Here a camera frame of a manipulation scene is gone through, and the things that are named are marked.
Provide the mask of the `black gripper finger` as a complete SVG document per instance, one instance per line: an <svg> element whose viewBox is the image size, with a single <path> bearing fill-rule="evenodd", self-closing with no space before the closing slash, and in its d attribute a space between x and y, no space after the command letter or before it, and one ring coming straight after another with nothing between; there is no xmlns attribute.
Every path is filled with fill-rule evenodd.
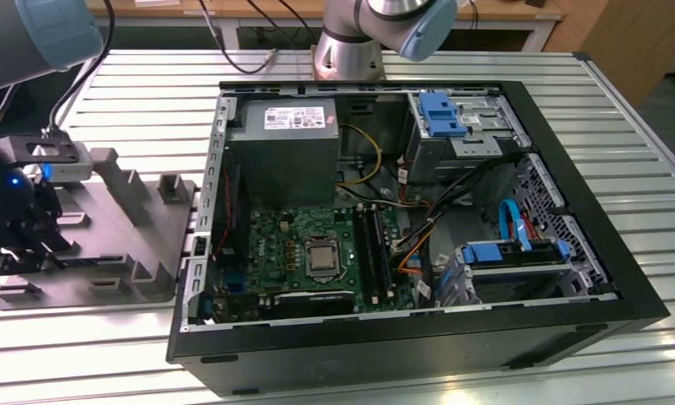
<svg viewBox="0 0 675 405"><path fill-rule="evenodd" d="M25 256L16 256L9 251L0 251L0 276L37 273L43 267L44 258L28 252Z"/></svg>
<svg viewBox="0 0 675 405"><path fill-rule="evenodd" d="M48 180L33 180L33 200L25 209L24 235L27 245L55 267L67 267L56 252L71 250L71 244L61 236L57 219L63 215L61 204L53 184Z"/></svg>

